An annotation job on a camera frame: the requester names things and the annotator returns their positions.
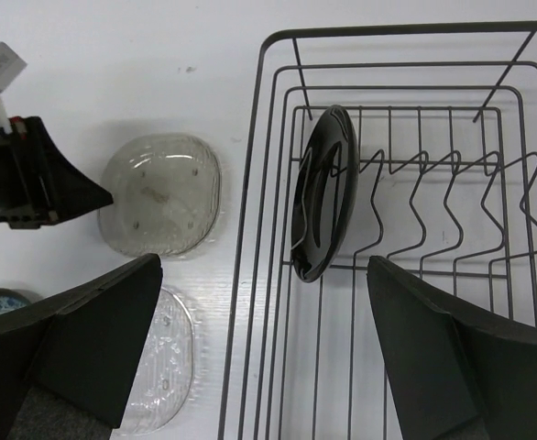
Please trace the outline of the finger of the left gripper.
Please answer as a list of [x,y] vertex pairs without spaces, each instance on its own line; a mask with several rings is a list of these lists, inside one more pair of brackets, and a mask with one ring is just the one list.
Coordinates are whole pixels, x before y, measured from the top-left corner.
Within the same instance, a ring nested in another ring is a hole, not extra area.
[[38,116],[10,119],[24,201],[9,210],[11,228],[56,226],[111,205],[113,195],[75,168]]

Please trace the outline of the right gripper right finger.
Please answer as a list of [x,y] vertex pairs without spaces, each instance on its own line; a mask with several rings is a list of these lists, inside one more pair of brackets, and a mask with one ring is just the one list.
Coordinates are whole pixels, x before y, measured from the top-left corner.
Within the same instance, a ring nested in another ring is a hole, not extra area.
[[367,288],[406,439],[537,439],[537,328],[367,264]]

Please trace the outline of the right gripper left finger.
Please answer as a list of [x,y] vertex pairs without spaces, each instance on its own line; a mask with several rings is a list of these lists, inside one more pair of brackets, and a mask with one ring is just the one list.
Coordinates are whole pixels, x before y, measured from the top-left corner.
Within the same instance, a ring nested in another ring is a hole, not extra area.
[[0,439],[107,439],[120,427],[162,275],[148,254],[0,314]]

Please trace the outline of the black round plate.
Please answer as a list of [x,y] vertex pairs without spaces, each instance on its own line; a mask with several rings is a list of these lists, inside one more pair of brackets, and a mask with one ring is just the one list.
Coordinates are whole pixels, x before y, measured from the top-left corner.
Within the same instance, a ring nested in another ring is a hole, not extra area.
[[345,240],[356,203],[359,152],[350,115],[328,107],[307,142],[293,198],[290,257],[301,281],[317,281]]

